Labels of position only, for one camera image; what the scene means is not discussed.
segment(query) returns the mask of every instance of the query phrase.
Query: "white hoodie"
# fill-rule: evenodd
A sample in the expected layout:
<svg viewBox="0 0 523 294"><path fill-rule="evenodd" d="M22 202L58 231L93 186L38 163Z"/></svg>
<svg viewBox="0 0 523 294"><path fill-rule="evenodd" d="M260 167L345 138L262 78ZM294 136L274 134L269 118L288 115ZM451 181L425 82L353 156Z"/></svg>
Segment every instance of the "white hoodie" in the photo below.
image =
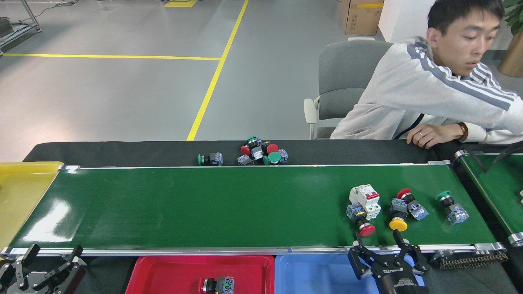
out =
<svg viewBox="0 0 523 294"><path fill-rule="evenodd" d="M390 47L331 139L404 139L420 123L460 121L469 129L467 142L517 142L523 139L523 100L502 89L482 63L468 76L453 76L434 63L427 41L415 37Z"/></svg>

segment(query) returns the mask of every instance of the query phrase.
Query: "potted plant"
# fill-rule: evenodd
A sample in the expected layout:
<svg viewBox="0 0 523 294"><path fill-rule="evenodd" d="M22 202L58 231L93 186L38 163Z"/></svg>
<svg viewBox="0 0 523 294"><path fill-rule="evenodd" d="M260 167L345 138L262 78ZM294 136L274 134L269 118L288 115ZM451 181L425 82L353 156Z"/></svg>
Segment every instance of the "potted plant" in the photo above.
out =
<svg viewBox="0 0 523 294"><path fill-rule="evenodd" d="M504 0L506 8L513 7L506 14L507 24L514 37L498 70L504 75L523 77L523 0Z"/></svg>

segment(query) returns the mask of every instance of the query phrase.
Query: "red tray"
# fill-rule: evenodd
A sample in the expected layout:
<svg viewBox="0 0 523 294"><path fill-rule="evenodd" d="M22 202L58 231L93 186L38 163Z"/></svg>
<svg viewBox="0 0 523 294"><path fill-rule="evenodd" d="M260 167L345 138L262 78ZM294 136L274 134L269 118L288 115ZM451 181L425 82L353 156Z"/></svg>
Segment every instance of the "red tray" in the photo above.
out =
<svg viewBox="0 0 523 294"><path fill-rule="evenodd" d="M274 294L274 257L143 256L138 258L126 294L199 294L203 280L230 276L234 293Z"/></svg>

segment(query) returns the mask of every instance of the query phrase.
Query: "cardboard box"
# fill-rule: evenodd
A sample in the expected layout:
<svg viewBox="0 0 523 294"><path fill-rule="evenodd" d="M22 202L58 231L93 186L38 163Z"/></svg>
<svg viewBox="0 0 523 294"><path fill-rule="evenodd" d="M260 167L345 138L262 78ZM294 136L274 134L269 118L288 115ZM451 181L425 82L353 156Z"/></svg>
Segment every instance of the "cardboard box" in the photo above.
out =
<svg viewBox="0 0 523 294"><path fill-rule="evenodd" d="M346 35L376 35L384 0L343 0L342 23Z"/></svg>

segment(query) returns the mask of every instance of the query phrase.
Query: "white circuit breaker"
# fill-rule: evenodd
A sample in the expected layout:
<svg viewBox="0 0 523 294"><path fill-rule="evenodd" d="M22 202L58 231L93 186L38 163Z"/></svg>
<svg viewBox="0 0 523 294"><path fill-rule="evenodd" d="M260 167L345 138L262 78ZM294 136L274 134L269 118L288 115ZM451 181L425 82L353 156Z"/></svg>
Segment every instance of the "white circuit breaker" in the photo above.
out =
<svg viewBox="0 0 523 294"><path fill-rule="evenodd" d="M367 220L377 217L381 211L381 207L378 204L380 195L369 184L352 188L349 200L353 204L359 202L363 206L367 213Z"/></svg>

